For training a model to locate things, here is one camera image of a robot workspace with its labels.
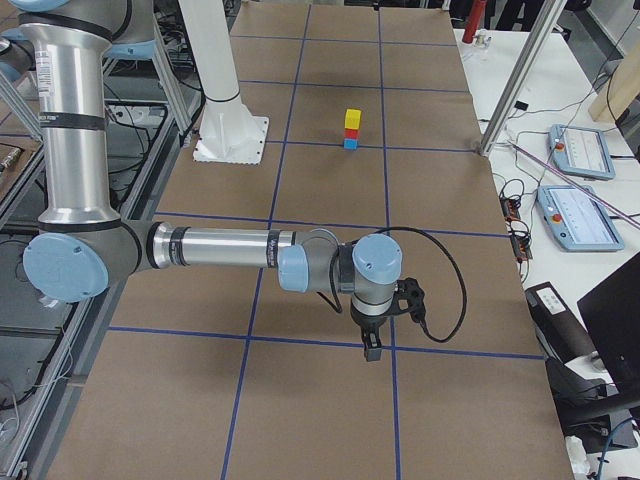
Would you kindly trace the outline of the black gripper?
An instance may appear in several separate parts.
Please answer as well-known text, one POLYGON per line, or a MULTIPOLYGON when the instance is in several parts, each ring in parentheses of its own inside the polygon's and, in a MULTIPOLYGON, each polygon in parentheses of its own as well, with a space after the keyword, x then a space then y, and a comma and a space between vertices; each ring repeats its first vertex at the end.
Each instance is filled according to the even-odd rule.
POLYGON ((379 336, 380 328, 388 320, 387 315, 366 315, 355 307, 350 308, 351 319, 361 329, 363 354, 367 362, 380 361, 383 345, 379 336))

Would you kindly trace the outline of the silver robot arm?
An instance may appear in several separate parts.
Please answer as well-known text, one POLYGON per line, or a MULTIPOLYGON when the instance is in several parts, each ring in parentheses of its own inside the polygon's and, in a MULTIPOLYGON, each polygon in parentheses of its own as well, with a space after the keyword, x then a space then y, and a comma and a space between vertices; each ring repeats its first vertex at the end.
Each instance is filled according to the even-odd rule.
POLYGON ((229 230, 126 221, 109 195, 102 61, 110 50, 155 49, 149 1, 21 1, 34 48, 48 206, 23 254, 31 284, 67 303, 172 265, 272 268, 287 291, 347 294, 365 358, 380 358, 380 326, 398 314, 402 252, 385 235, 354 244, 330 232, 229 230))

